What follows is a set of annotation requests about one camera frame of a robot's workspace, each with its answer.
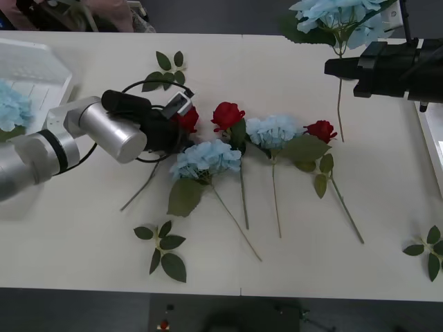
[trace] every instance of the red rose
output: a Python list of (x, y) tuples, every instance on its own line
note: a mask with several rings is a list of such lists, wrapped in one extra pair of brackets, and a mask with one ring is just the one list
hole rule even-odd
[(332, 133), (334, 131), (334, 126), (329, 123), (329, 121), (317, 121), (314, 124), (311, 124), (307, 127), (304, 127), (307, 130), (305, 133), (308, 133), (309, 135), (317, 136), (320, 140), (325, 142), (326, 144), (331, 141), (335, 136), (337, 136), (337, 133)]
[(238, 109), (237, 104), (230, 102), (222, 102), (214, 111), (212, 123), (215, 123), (219, 128), (214, 129), (217, 133), (220, 130), (227, 130), (239, 122), (244, 117), (245, 112)]
[(184, 116), (180, 116), (179, 114), (175, 114), (172, 117), (172, 120), (178, 122), (180, 127), (185, 129), (189, 133), (196, 133), (195, 125), (199, 119), (199, 114), (193, 106)]

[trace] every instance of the white table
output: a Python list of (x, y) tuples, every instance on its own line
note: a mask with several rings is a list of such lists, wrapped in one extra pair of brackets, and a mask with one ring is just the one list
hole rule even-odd
[[(295, 45), (283, 37), (240, 35), (126, 35), (0, 33), (48, 44), (79, 79), (75, 98), (121, 90), (155, 71), (155, 51), (181, 50), (186, 84), (200, 114), (198, 140), (216, 136), (209, 122), (223, 101), (246, 117), (288, 113), (301, 125), (329, 120), (338, 127), (338, 80), (323, 74), (334, 57), (327, 46)], [(363, 49), (350, 55), (359, 55)], [(345, 143), (333, 141), (335, 177), (366, 241), (362, 246), (332, 190), (321, 201), (312, 178), (290, 165), (276, 174), (283, 239), (278, 238), (271, 170), (249, 149), (245, 181), (250, 240), (259, 263), (210, 192), (187, 218), (174, 218), (173, 233), (188, 283), (159, 268), (149, 276), (153, 245), (132, 229), (162, 223), (172, 180), (162, 165), (154, 182), (122, 214), (119, 208), (147, 179), (152, 166), (119, 165), (98, 149), (75, 171), (35, 187), (0, 207), (0, 286), (153, 293), (443, 300), (443, 277), (431, 283), (426, 259), (402, 249), (437, 224), (443, 204), (413, 103), (374, 96), (354, 98), (343, 86)], [(167, 93), (147, 94), (164, 104)], [(92, 145), (79, 141), (82, 152)], [(232, 213), (243, 222), (239, 180), (217, 183)]]

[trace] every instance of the floor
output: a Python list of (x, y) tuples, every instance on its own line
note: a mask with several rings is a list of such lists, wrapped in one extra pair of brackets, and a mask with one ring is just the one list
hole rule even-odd
[[(167, 318), (171, 332), (200, 332), (208, 308), (243, 297), (203, 297), (71, 290), (0, 291), (1, 332), (154, 332)], [(274, 331), (287, 332), (441, 332), (443, 303), (348, 299), (257, 299), (266, 319), (283, 312)], [(309, 309), (312, 323), (301, 323), (298, 310)], [(397, 326), (404, 330), (395, 330)]]
[[(142, 0), (158, 33), (278, 35), (276, 19), (295, 0)], [(443, 37), (442, 0), (408, 0), (414, 37)], [(67, 290), (0, 289), (1, 332), (147, 332), (165, 317), (169, 303), (195, 304), (200, 297)], [(218, 303), (219, 298), (205, 301)], [(270, 299), (277, 304), (279, 300)], [(443, 331), (443, 303), (297, 299), (290, 303), (311, 312), (311, 321), (329, 331)], [(188, 314), (175, 308), (175, 319)], [(323, 331), (310, 323), (302, 332)]]

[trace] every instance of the long green stem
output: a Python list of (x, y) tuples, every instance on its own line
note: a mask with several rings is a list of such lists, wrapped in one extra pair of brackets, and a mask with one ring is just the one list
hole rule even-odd
[(338, 190), (337, 184), (335, 183), (335, 180), (332, 177), (332, 174), (331, 174), (330, 178), (331, 178), (332, 184), (334, 185), (334, 189), (335, 189), (335, 191), (336, 191), (336, 193), (338, 195), (338, 198), (340, 199), (341, 205), (343, 205), (343, 208), (345, 209), (346, 214), (349, 217), (349, 220), (351, 221), (351, 224), (354, 227), (354, 230), (357, 233), (357, 236), (359, 237), (361, 244), (365, 244), (365, 241), (363, 240), (363, 237), (361, 237), (361, 234), (360, 234), (359, 230), (357, 229), (357, 226), (355, 225), (354, 219), (351, 217), (351, 214), (350, 214), (349, 210), (346, 207), (346, 204), (345, 204), (345, 201), (343, 199), (343, 196), (341, 196), (341, 193)]
[(260, 256), (257, 254), (257, 252), (255, 251), (254, 247), (252, 246), (251, 242), (249, 242), (248, 238), (246, 237), (246, 235), (243, 233), (242, 228), (240, 227), (239, 223), (237, 222), (237, 220), (234, 218), (233, 214), (230, 213), (230, 211), (228, 210), (228, 208), (226, 207), (225, 203), (223, 202), (222, 198), (220, 197), (219, 193), (217, 192), (217, 190), (215, 190), (215, 187), (213, 185), (210, 185), (215, 193), (215, 196), (217, 196), (217, 198), (219, 199), (220, 203), (223, 205), (224, 209), (227, 211), (227, 213), (229, 213), (230, 217), (232, 218), (232, 220), (234, 220), (235, 225), (237, 225), (238, 230), (240, 231), (240, 233), (242, 233), (244, 239), (246, 240), (246, 242), (248, 243), (248, 245), (251, 247), (252, 251), (254, 252), (255, 256), (258, 258), (259, 261), (262, 261), (262, 259), (260, 258)]
[(240, 183), (242, 185), (242, 200), (243, 200), (244, 222), (246, 224), (246, 229), (249, 230), (248, 210), (246, 209), (246, 194), (245, 194), (245, 191), (244, 191), (244, 181), (243, 181), (243, 162), (242, 162), (242, 164), (240, 164)]
[(132, 201), (134, 199), (136, 199), (136, 197), (147, 187), (147, 185), (150, 184), (151, 180), (154, 178), (154, 174), (155, 171), (157, 169), (157, 167), (160, 165), (160, 162), (158, 162), (157, 164), (155, 164), (154, 168), (151, 171), (150, 177), (148, 178), (148, 180), (146, 181), (146, 183), (142, 186), (142, 188), (140, 188), (134, 195), (133, 197), (131, 197), (130, 200), (128, 200), (128, 202), (126, 204), (124, 204), (124, 206), (120, 209), (120, 212), (125, 211), (125, 209), (129, 206), (129, 204), (132, 203)]
[(277, 194), (275, 192), (275, 161), (272, 162), (272, 183), (274, 185), (274, 201), (275, 201), (275, 212), (277, 213), (277, 225), (278, 225), (278, 236), (282, 238), (282, 228), (280, 227), (280, 218), (278, 216), (278, 204), (277, 204)]
[(341, 125), (341, 115), (340, 115), (341, 88), (342, 88), (342, 85), (343, 85), (343, 80), (340, 79), (340, 87), (338, 88), (337, 115), (338, 115), (338, 125), (340, 126), (341, 141), (345, 142), (345, 136), (343, 135), (343, 126)]

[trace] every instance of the blue hydrangea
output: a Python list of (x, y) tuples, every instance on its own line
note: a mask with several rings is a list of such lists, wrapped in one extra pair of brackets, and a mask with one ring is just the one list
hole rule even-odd
[(28, 127), (32, 119), (30, 100), (0, 80), (0, 129), (12, 131), (16, 126)]
[(239, 172), (241, 157), (240, 151), (232, 150), (229, 144), (221, 140), (203, 142), (179, 154), (171, 172), (174, 179), (201, 178), (202, 174), (212, 176), (228, 169)]
[(246, 121), (246, 133), (251, 142), (265, 149), (282, 149), (296, 135), (296, 121), (291, 116), (269, 116)]
[[(302, 0), (290, 7), (290, 10), (297, 11), (296, 17), (298, 19), (306, 19), (297, 25), (297, 29), (308, 33), (317, 28), (319, 21), (330, 28), (337, 28), (339, 24), (360, 22), (369, 12), (379, 10), (380, 3), (384, 1), (386, 0)], [(378, 38), (391, 35), (391, 33), (384, 32), (380, 14), (369, 21), (371, 21), (370, 24), (365, 22), (364, 26), (357, 28), (352, 33), (347, 44), (349, 48), (370, 44)]]

